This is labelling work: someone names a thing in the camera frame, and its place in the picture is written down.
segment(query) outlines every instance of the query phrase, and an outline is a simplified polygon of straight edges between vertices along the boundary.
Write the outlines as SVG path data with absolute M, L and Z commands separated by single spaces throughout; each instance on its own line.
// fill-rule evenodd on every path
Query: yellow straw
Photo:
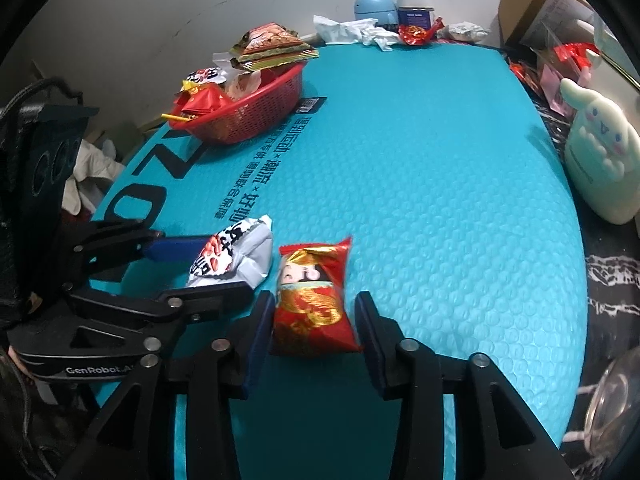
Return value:
M 182 122 L 191 121 L 191 119 L 189 119 L 187 117 L 180 117 L 178 115 L 161 114 L 160 116 L 163 119 L 171 119 L 171 120 L 174 120 L 174 121 L 182 121 Z

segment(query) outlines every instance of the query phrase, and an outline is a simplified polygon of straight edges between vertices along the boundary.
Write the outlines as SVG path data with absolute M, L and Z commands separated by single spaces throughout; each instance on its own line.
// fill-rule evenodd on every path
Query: metal screw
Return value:
M 402 339 L 400 342 L 400 348 L 405 352 L 415 352 L 418 348 L 420 348 L 420 343 L 418 343 L 415 339 Z
M 182 306 L 182 300 L 180 298 L 169 298 L 167 303 L 172 308 L 180 308 Z
M 474 354 L 471 362 L 478 368 L 487 368 L 488 365 L 491 364 L 491 359 L 489 359 L 489 356 L 486 354 Z
M 214 339 L 211 343 L 211 348 L 216 352 L 224 352 L 231 348 L 231 341 L 229 339 Z
M 147 337 L 143 341 L 143 345 L 150 352 L 157 352 L 160 349 L 160 347 L 162 346 L 162 343 L 160 342 L 160 340 L 157 337 Z
M 158 364 L 159 360 L 156 354 L 147 354 L 140 358 L 140 364 L 145 368 L 153 368 Z

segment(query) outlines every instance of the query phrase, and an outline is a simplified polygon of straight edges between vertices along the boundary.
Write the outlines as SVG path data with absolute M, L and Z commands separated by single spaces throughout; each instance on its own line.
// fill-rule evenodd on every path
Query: white container lid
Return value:
M 432 0 L 396 0 L 396 4 L 398 4 L 398 7 L 406 7 L 409 9 L 433 7 Z

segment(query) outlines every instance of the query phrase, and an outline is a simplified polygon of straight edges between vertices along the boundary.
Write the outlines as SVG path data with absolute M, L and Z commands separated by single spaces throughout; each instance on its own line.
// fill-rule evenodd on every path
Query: white snack bag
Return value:
M 247 282 L 256 288 L 271 267 L 271 218 L 245 218 L 213 235 L 189 270 L 186 286 Z
M 478 43 L 489 35 L 489 30 L 476 25 L 475 23 L 462 22 L 447 25 L 442 29 L 443 38 L 451 38 L 456 41 L 466 41 L 467 43 Z

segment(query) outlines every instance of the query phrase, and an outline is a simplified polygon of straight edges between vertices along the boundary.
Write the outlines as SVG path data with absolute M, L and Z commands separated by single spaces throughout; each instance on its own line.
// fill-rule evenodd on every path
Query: red snack packet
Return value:
M 349 249 L 351 237 L 335 245 L 280 248 L 272 354 L 318 356 L 360 351 L 344 311 Z
M 444 28 L 444 24 L 442 18 L 438 18 L 428 30 L 417 25 L 400 25 L 398 35 L 407 45 L 424 45 L 429 43 L 441 28 Z
M 509 58 L 507 58 L 507 62 L 509 63 L 509 70 L 511 70 L 515 74 L 515 76 L 520 80 L 521 83 L 531 88 L 539 97 L 543 99 L 545 98 L 545 95 L 541 90 L 540 85 L 538 84 L 538 75 L 532 67 L 524 62 L 513 62 Z
M 587 49 L 599 54 L 600 51 L 593 43 L 567 43 L 554 47 L 554 52 L 563 63 L 571 58 L 575 61 L 579 70 L 590 68 L 591 62 L 587 58 Z
M 189 91 L 182 92 L 177 104 L 185 103 L 182 112 L 192 115 L 204 115 L 233 101 L 215 83 L 205 83 Z

